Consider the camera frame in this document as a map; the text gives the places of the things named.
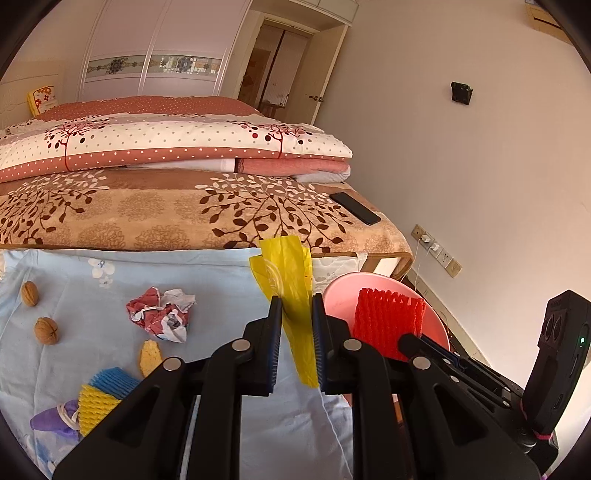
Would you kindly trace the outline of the yellow plastic strip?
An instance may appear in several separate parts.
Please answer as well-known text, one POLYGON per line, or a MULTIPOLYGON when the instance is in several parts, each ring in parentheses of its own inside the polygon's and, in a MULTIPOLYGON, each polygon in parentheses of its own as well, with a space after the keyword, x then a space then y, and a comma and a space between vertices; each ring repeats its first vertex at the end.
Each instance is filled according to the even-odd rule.
POLYGON ((297 236, 259 242, 259 255, 249 258, 250 270, 267 299, 283 304, 283 330, 301 383, 318 388, 315 340, 311 320, 314 296, 311 252, 297 236))

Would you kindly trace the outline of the red white paper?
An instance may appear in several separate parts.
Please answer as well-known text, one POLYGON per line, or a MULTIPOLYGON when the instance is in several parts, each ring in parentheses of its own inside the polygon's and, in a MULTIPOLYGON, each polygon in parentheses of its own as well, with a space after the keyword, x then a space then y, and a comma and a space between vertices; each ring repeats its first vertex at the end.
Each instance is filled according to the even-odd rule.
POLYGON ((190 310, 196 300, 180 288, 161 292, 150 287, 125 308, 129 320, 149 335, 182 344, 187 340, 190 310))

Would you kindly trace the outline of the yellow orange peel piece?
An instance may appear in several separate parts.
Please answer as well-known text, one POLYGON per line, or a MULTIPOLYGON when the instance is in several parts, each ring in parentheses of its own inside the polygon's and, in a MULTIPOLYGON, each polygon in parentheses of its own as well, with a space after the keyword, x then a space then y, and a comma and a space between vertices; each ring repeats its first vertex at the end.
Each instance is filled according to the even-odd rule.
POLYGON ((143 378, 150 375, 162 362, 162 354, 158 343, 154 340, 146 340, 138 355, 139 371, 143 378))

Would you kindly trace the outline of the purple cloth with white tie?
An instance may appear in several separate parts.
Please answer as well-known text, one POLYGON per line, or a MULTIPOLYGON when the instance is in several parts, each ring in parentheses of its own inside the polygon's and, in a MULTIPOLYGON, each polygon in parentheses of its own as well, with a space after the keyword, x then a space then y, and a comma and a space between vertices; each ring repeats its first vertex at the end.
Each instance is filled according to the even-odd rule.
POLYGON ((63 438, 78 439, 80 436, 79 404, 70 400, 36 414, 30 420, 34 431, 52 432, 63 438))

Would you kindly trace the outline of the pink plastic trash bucket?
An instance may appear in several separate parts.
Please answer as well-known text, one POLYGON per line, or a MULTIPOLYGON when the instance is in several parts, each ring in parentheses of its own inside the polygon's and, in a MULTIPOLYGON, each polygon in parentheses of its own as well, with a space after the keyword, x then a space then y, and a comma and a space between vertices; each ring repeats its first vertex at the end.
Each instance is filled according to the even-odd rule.
POLYGON ((379 274, 356 272, 332 281, 322 294, 325 313, 346 321, 352 336, 384 357, 406 361, 398 347, 405 334, 427 336, 445 349, 444 323, 425 301, 403 283, 379 274))

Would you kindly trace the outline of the white mattress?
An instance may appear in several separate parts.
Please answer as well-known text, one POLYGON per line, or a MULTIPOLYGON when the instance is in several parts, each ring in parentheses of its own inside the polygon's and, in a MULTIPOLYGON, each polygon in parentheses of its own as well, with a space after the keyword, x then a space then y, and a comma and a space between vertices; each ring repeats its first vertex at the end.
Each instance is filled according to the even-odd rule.
POLYGON ((335 279, 349 273, 360 272, 368 257, 367 252, 360 252, 353 256, 312 258, 312 293, 323 294, 335 279))

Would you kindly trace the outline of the brown leaf pattern blanket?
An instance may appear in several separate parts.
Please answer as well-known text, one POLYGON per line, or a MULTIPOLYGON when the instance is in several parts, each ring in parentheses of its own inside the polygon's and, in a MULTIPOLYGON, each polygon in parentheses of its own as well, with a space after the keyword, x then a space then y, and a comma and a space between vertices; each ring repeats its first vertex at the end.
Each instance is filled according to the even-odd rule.
POLYGON ((239 249, 294 235, 315 257, 366 253, 413 262, 405 236, 382 216, 363 224, 332 200, 346 183, 301 184, 237 173, 113 168, 44 175, 1 186, 4 248, 117 251, 239 249))

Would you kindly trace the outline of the black smartphone on bed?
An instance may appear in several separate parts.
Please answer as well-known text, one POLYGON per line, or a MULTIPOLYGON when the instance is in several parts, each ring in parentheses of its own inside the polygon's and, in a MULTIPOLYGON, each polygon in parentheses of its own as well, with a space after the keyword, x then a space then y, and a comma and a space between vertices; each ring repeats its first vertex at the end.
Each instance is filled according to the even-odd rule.
POLYGON ((362 221, 363 224, 375 225, 381 221, 380 216, 346 192, 332 193, 329 197, 362 221))

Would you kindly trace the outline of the folded pink blanket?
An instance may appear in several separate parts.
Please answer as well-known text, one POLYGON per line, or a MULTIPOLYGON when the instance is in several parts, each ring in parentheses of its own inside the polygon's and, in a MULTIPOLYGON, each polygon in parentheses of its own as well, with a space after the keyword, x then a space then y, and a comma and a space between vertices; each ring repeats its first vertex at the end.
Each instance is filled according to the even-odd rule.
POLYGON ((327 159, 236 159, 235 173, 270 177, 291 177, 308 174, 338 174, 349 176, 349 163, 327 159))

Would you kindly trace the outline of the light blue floral cloth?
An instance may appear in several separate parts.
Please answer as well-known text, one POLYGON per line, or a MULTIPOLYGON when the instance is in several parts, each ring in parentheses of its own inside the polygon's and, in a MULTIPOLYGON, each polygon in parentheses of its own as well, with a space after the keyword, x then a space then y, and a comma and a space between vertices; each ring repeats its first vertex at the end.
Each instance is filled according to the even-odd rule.
MULTIPOLYGON (((147 334, 125 305, 148 288, 180 288, 197 300, 185 343, 164 341, 166 356, 187 362, 211 355, 266 315, 269 302, 249 267, 253 251, 98 252, 17 250, 4 255, 1 282, 1 411, 14 436, 44 476, 74 441, 36 432, 31 418, 73 400, 99 371, 139 373, 147 334), (23 304, 21 286, 39 292, 23 304), (59 341, 34 335, 39 317, 53 319, 59 341)), ((308 388, 297 377, 290 346, 280 346, 273 394, 242 401, 244 479, 349 479, 353 475, 352 411, 346 400, 308 388)))

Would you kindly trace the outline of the lower walnut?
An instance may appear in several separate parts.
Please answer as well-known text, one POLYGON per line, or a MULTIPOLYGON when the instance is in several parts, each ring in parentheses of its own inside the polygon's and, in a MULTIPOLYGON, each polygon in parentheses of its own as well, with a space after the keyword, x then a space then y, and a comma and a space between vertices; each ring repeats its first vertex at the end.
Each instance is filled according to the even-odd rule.
POLYGON ((39 317, 34 325, 34 335, 43 345, 55 345, 59 341, 58 325, 49 317, 39 317))

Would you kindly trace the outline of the walnut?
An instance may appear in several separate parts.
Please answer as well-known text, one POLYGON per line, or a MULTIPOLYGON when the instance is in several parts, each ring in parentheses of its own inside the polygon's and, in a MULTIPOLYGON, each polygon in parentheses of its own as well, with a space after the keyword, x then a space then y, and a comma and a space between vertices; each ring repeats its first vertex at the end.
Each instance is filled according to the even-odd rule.
POLYGON ((58 325, 49 317, 39 317, 34 325, 34 335, 43 345, 55 345, 59 341, 58 325))
POLYGON ((39 302, 37 286, 32 281, 26 281, 20 290, 21 300, 27 307, 34 307, 39 302))

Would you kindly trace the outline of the upper walnut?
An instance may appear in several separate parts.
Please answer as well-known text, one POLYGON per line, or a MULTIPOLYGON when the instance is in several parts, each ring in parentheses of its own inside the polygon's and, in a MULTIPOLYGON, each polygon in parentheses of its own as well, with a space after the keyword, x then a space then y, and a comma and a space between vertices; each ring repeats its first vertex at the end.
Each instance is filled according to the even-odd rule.
POLYGON ((27 307, 34 307, 39 302, 37 286, 32 281, 26 281, 20 290, 21 300, 27 307))

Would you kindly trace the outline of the folded dotted tree quilt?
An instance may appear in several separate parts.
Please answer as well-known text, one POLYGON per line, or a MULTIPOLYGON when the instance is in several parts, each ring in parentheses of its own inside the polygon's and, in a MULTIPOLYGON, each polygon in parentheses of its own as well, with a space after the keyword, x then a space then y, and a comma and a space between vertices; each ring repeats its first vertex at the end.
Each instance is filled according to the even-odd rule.
POLYGON ((219 96, 69 103, 1 133, 2 182, 148 164, 231 172, 236 159, 352 157, 345 143, 315 126, 283 123, 219 96))

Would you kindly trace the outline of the beige open door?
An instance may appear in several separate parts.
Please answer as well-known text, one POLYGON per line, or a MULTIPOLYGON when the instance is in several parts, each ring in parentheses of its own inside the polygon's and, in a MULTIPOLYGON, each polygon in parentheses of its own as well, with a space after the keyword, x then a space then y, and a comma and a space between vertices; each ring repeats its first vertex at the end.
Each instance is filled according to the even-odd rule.
POLYGON ((308 41, 284 109, 284 122, 315 124, 348 30, 348 25, 334 27, 308 41))

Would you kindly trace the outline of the white wardrobe with floral band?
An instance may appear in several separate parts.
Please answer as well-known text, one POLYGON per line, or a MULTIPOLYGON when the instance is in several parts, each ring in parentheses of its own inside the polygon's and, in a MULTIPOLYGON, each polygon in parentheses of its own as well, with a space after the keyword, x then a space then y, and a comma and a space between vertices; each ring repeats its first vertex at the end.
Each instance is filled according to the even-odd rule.
POLYGON ((106 1, 91 29, 79 99, 212 96, 249 1, 106 1))

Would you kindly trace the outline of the yellow floral pillow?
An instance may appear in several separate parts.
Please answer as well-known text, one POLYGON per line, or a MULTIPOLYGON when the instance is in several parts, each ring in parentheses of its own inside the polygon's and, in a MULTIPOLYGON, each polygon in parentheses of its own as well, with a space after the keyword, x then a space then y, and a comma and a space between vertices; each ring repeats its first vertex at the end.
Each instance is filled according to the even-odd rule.
POLYGON ((33 117, 45 113, 58 105, 53 85, 39 87, 27 94, 27 103, 33 117))

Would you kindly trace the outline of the beige headboard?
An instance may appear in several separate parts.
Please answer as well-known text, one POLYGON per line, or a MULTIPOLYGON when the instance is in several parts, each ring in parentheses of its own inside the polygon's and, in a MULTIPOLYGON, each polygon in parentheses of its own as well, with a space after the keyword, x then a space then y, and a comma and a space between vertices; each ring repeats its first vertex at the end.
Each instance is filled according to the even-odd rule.
POLYGON ((16 61, 1 79, 1 128, 33 118, 28 93, 44 86, 59 91, 63 84, 64 64, 57 61, 16 61))

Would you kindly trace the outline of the wooden bed frame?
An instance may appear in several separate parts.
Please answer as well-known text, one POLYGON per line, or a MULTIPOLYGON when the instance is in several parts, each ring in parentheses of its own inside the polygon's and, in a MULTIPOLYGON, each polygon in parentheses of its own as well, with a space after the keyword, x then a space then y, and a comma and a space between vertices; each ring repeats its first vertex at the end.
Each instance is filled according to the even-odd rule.
POLYGON ((395 256, 369 254, 361 271, 401 280, 407 275, 413 263, 414 256, 412 254, 395 256))

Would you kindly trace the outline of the wall power outlet strip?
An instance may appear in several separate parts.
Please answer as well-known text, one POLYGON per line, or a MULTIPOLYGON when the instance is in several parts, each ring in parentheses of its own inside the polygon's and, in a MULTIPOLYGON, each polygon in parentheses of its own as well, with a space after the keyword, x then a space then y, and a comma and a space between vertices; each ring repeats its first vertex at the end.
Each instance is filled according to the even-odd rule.
POLYGON ((418 242, 418 245, 425 249, 446 270, 451 278, 456 278, 460 274, 463 266, 427 230, 416 224, 411 235, 418 242))

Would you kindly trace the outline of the black wall mounted device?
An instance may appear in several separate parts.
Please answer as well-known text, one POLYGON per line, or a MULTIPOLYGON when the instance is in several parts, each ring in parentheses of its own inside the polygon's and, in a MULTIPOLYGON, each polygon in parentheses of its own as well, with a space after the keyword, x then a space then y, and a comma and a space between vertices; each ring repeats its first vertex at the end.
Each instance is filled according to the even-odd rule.
POLYGON ((468 106, 473 96, 473 88, 464 83, 452 82, 452 100, 456 103, 460 103, 468 106))

